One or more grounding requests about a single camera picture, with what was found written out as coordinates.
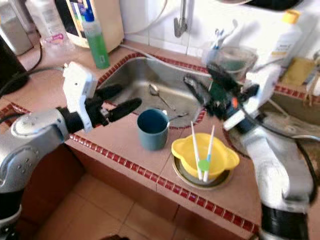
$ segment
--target dish soap bottle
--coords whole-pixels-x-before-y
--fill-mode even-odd
[[[272,32],[268,30],[266,35],[261,36],[261,45],[257,48],[259,58],[256,67],[270,62],[276,62],[282,67],[289,65],[289,54],[302,35],[301,29],[296,25],[299,16],[300,12],[287,10],[282,21],[274,25]]]
[[[109,56],[100,23],[97,19],[95,20],[91,7],[86,9],[84,19],[85,21],[82,22],[82,26],[95,65],[98,69],[105,69],[110,66]]]

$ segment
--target tiled countertop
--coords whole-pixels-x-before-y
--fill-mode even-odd
[[[167,59],[200,66],[200,60],[194,57],[173,53],[155,47],[127,42],[149,54]],[[38,59],[38,49],[33,49],[20,58],[30,68]],[[75,61],[91,69],[98,78],[113,68],[125,56],[133,52],[118,48],[110,55],[111,67],[96,69],[88,49],[77,48],[72,55],[49,58],[44,53],[40,67],[63,65]],[[33,75],[25,87],[15,93],[4,96],[0,109],[13,103],[28,111],[41,111],[58,106],[66,106],[62,90],[63,77],[58,71],[45,71]],[[261,207],[258,188],[254,176],[254,166],[250,159],[241,157],[239,166],[233,171],[230,181],[211,191],[199,190],[184,183],[174,172],[171,143],[180,137],[191,134],[189,128],[170,129],[168,142],[164,149],[156,152],[144,150],[138,140],[136,128],[137,115],[130,114],[106,127],[99,126],[88,134],[83,131],[71,136],[66,144],[95,158],[103,164],[125,174],[129,178],[157,191],[180,205],[248,239],[257,231],[261,221]],[[215,124],[215,135],[228,145],[221,123],[216,118],[204,116],[195,126],[197,132],[210,133]],[[320,201],[309,212],[310,239],[317,239],[320,233]]]

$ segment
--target teal mug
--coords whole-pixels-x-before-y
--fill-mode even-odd
[[[169,118],[157,108],[142,112],[137,119],[141,145],[149,150],[163,149],[168,139]]]

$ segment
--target wall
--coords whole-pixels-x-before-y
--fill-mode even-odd
[[[125,32],[143,29],[157,17],[164,0],[120,0]],[[148,30],[126,34],[125,38],[191,56],[200,57],[202,49],[213,38],[216,28],[230,29],[232,20],[238,28],[226,45],[256,48],[257,37],[270,31],[281,20],[283,12],[263,10],[247,5],[228,5],[215,0],[187,0],[188,30],[182,37],[174,34],[174,18],[180,15],[180,0],[168,0],[161,18]],[[311,58],[320,49],[320,0],[304,0],[295,9],[302,12],[298,25],[303,37],[295,46],[293,56]]]

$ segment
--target metal spoon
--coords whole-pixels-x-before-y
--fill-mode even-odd
[[[172,118],[169,119],[169,122],[172,121],[173,119],[182,118],[184,116],[187,116],[188,114],[189,114],[188,112],[183,112],[182,114],[178,114],[176,116],[173,116]]]
[[[175,111],[176,109],[174,107],[169,106],[169,104],[160,96],[159,94],[159,88],[154,85],[154,84],[149,84],[149,93],[152,96],[157,96],[159,97],[164,103],[165,105],[167,105],[172,111]]]

